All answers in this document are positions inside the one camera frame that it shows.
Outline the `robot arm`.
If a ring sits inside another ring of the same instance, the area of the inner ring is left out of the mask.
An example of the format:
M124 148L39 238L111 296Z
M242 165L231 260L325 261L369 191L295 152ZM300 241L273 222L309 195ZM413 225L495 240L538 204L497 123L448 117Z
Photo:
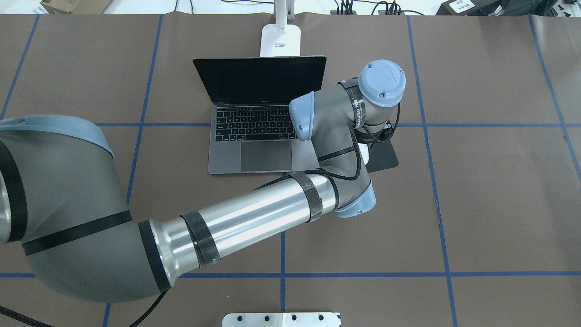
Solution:
M378 59L358 76L289 101L289 120L319 166L266 182L203 208L160 190L135 218L102 129L91 121L36 114L1 122L1 238L19 242L35 277L88 302L133 302L170 290L206 268L326 213L356 217L376 205L358 143L387 139L407 84Z

